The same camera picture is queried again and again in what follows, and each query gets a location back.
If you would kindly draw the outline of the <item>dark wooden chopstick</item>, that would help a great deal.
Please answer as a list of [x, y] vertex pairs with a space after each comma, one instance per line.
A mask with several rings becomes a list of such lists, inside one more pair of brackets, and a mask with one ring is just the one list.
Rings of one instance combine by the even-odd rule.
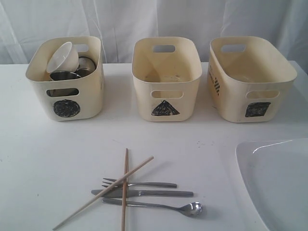
[[[125, 152], [125, 168], [124, 173], [128, 173], [129, 163], [128, 163], [128, 148]], [[122, 190], [122, 212], [121, 212], [121, 231], [125, 231], [126, 225], [126, 196], [127, 196], [127, 180], [123, 181], [123, 190]]]

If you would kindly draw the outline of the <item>light wooden chopstick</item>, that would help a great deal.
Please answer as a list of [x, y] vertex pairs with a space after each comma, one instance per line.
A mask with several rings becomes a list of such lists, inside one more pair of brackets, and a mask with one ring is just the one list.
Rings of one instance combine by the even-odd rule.
[[140, 163], [138, 166], [136, 166], [134, 169], [130, 170], [128, 173], [126, 173], [125, 175], [123, 175], [122, 177], [120, 177], [119, 179], [117, 179], [114, 183], [112, 183], [111, 185], [109, 185], [107, 188], [105, 188], [104, 190], [102, 190], [100, 193], [98, 193], [95, 197], [93, 197], [92, 199], [90, 199], [88, 202], [86, 202], [82, 207], [80, 207], [79, 209], [77, 209], [74, 213], [72, 213], [70, 216], [68, 216], [66, 219], [64, 219], [62, 222], [60, 222], [57, 226], [55, 226], [52, 230], [56, 231], [59, 228], [61, 228], [64, 224], [66, 224], [70, 219], [72, 219], [73, 217], [75, 217], [77, 214], [79, 214], [81, 211], [83, 211], [84, 209], [86, 209], [87, 207], [89, 207], [91, 204], [93, 204], [96, 200], [98, 200], [99, 197], [105, 195], [106, 193], [108, 193], [109, 191], [111, 191], [115, 186], [117, 186], [118, 184], [122, 183], [124, 180], [126, 180], [129, 176], [131, 176], [133, 173], [135, 173], [136, 171], [138, 171], [140, 168], [142, 168], [143, 166], [145, 166], [146, 164], [148, 164], [150, 161], [152, 161], [154, 159], [153, 156], [150, 156], [148, 159], [144, 160], [142, 163]]

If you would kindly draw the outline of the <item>small steel cup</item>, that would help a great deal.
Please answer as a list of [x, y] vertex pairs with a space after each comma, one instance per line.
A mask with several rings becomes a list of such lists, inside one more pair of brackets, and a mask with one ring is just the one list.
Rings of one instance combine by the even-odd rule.
[[92, 74], [96, 70], [95, 62], [88, 57], [80, 56], [78, 59], [78, 62], [79, 62], [79, 66], [77, 70], [75, 71], [75, 73], [81, 77], [86, 77]]

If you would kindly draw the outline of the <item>white plastic bowl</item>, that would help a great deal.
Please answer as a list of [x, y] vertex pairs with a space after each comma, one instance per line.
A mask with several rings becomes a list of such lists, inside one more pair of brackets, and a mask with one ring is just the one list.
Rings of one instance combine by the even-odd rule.
[[79, 67], [79, 56], [72, 42], [62, 44], [47, 64], [47, 73], [55, 71], [75, 72]]

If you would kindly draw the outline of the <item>large steel cup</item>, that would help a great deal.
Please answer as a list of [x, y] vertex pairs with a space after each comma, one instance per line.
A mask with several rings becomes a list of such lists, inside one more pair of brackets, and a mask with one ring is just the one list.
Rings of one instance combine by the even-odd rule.
[[[50, 78], [54, 81], [61, 81], [79, 79], [81, 76], [69, 71], [55, 71], [50, 73]], [[74, 96], [78, 94], [79, 90], [76, 88], [47, 90], [47, 95], [50, 97]]]

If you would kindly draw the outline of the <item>cream bin with triangle mark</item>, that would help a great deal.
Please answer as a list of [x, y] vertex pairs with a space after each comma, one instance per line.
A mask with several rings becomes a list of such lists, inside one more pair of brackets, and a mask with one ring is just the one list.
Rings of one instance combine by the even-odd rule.
[[203, 70], [191, 40], [140, 39], [134, 47], [131, 72], [141, 118], [180, 122], [192, 116]]

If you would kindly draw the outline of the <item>cream bin with circle mark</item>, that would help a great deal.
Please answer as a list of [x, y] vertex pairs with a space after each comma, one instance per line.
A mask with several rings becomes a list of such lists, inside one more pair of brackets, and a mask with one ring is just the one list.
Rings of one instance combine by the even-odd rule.
[[[96, 69], [88, 76], [53, 81], [46, 68], [53, 53], [65, 42], [85, 44], [80, 56], [92, 59]], [[96, 116], [103, 107], [104, 73], [102, 43], [93, 36], [53, 38], [41, 44], [26, 70], [26, 78], [46, 115], [55, 121], [87, 119]]]

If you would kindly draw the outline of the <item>steel fork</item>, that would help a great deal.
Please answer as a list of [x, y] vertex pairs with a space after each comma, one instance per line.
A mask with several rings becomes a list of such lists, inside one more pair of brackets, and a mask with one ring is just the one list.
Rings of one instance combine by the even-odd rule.
[[[115, 182], [115, 179], [110, 178], [103, 178], [102, 183], [104, 183], [104, 187], [111, 185]], [[178, 185], [175, 183], [168, 183], [168, 182], [129, 182], [128, 186], [149, 186], [149, 187], [161, 187], [161, 188], [177, 188]]]

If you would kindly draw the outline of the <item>steel knife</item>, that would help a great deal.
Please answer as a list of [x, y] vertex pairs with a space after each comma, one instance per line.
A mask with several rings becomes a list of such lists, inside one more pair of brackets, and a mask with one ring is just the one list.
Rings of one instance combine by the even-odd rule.
[[[111, 190], [107, 192], [104, 197], [109, 198], [122, 198], [122, 190]], [[127, 190], [127, 197], [137, 197], [137, 196], [163, 196], [163, 197], [193, 197], [193, 192], [187, 191], [162, 191], [162, 190]]]

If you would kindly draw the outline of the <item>white backdrop curtain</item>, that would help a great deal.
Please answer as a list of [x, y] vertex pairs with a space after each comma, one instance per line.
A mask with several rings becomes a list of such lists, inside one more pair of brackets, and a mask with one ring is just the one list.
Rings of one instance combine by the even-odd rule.
[[27, 64], [37, 48], [59, 37], [95, 36], [105, 63], [129, 63], [147, 37], [192, 40], [203, 62], [218, 37], [256, 36], [308, 68], [305, 0], [3, 0], [0, 62]]

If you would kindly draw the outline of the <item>steel spoon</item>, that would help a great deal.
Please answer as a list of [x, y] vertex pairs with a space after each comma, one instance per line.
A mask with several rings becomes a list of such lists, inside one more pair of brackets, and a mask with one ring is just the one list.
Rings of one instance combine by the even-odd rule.
[[169, 209], [169, 210], [177, 211], [181, 213], [182, 215], [186, 217], [191, 217], [191, 218], [195, 218], [199, 216], [203, 212], [203, 209], [204, 209], [203, 205], [200, 202], [189, 203], [182, 207], [174, 207], [174, 206], [163, 205], [163, 204], [126, 201], [126, 206]]

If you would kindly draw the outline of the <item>cream bin with square mark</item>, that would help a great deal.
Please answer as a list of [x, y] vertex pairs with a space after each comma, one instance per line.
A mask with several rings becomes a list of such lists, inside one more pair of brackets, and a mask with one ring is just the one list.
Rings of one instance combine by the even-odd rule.
[[290, 62], [263, 38], [210, 42], [207, 84], [219, 115], [229, 122], [273, 119], [296, 77]]

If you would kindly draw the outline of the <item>white rectangular plate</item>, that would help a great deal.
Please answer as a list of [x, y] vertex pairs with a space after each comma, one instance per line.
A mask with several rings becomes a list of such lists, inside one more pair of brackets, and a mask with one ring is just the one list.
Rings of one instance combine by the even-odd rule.
[[235, 149], [242, 207], [254, 208], [251, 229], [308, 229], [308, 140], [242, 142]]

